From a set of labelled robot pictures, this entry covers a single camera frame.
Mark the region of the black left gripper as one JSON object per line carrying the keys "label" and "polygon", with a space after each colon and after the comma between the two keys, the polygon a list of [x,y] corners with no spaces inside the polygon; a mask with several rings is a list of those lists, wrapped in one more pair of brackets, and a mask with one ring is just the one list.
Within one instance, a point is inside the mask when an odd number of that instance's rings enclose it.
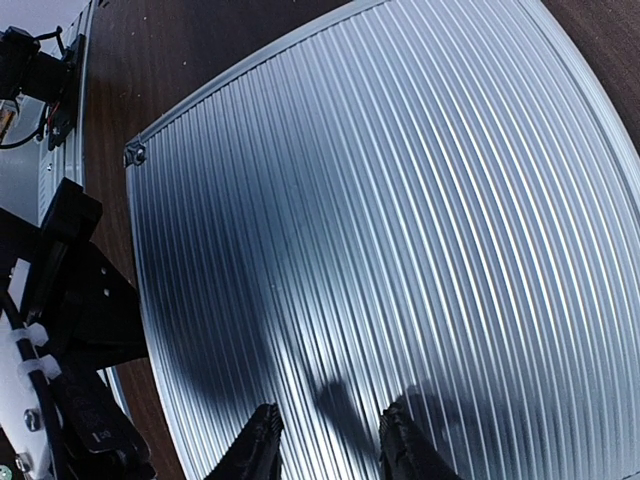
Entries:
{"label": "black left gripper", "polygon": [[147,353],[136,289],[70,179],[33,225],[1,215],[1,430],[27,479],[146,479],[150,452],[101,371]]}

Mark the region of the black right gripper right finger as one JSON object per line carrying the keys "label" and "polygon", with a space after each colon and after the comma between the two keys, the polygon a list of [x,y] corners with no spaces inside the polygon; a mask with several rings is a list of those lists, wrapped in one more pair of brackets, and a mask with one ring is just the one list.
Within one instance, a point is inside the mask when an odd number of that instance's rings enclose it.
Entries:
{"label": "black right gripper right finger", "polygon": [[381,479],[460,479],[398,402],[380,416],[379,442]]}

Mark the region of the aluminium poker case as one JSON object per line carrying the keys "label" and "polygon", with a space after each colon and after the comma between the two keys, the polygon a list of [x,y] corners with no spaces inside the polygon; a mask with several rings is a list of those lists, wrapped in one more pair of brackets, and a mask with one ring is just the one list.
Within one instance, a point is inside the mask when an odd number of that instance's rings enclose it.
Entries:
{"label": "aluminium poker case", "polygon": [[189,479],[279,406],[287,479],[374,479],[401,401],[466,479],[639,475],[639,156],[539,1],[353,1],[127,145]]}

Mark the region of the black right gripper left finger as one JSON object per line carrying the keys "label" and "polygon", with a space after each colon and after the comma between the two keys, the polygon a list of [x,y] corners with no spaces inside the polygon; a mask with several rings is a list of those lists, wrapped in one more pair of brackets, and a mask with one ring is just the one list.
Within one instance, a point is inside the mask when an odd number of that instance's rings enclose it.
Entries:
{"label": "black right gripper left finger", "polygon": [[278,404],[261,404],[206,479],[280,479],[283,430]]}

